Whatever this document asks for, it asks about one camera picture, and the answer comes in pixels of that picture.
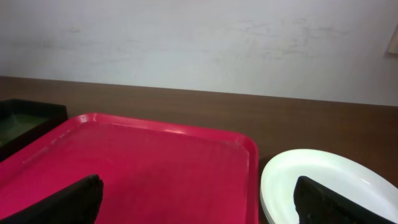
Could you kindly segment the white plate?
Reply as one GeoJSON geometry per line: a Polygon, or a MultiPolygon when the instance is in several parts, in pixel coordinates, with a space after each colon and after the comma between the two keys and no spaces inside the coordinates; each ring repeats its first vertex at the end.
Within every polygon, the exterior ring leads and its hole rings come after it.
{"type": "Polygon", "coordinates": [[[294,188],[306,176],[360,206],[397,223],[397,187],[355,161],[330,152],[293,149],[262,170],[260,199],[269,223],[298,223],[294,188]]]}

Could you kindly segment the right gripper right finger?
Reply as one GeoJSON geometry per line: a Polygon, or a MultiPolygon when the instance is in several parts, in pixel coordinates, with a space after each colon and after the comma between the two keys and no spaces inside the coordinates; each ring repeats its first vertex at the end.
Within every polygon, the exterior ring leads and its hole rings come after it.
{"type": "Polygon", "coordinates": [[[299,224],[394,224],[306,176],[297,179],[294,205],[299,224]]]}

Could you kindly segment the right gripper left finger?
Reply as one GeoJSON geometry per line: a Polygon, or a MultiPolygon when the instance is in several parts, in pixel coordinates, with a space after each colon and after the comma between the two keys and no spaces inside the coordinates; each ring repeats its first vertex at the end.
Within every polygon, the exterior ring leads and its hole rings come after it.
{"type": "Polygon", "coordinates": [[[86,176],[1,220],[1,224],[93,224],[103,199],[99,175],[86,176]]]}

